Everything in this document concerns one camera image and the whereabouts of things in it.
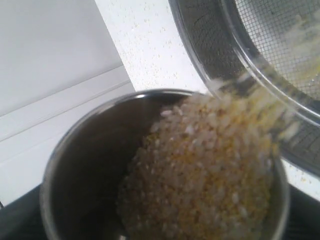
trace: mesh strainer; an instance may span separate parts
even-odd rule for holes
[[[292,142],[282,145],[282,157],[320,176],[320,79],[297,77],[303,76],[298,67],[314,52],[293,54],[285,35],[298,21],[312,19],[320,0],[170,0],[170,4],[189,57],[207,85],[216,78],[236,79],[248,70],[254,76],[251,82],[258,80],[298,108],[306,121]]]

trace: stainless steel pot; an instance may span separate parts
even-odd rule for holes
[[[163,106],[192,92],[159,89],[107,102],[79,120],[56,146],[40,190],[50,240],[125,240],[116,214],[118,183]],[[262,239],[280,240],[290,205],[289,186],[276,161],[271,206]]]

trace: white countertop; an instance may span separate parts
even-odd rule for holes
[[[183,46],[167,0],[95,2],[136,91],[208,91]],[[320,180],[283,163],[289,182],[320,201]]]

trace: falling rice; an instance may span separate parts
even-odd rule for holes
[[[278,141],[298,127],[286,111],[262,88],[163,110],[119,186],[130,239],[258,239]]]

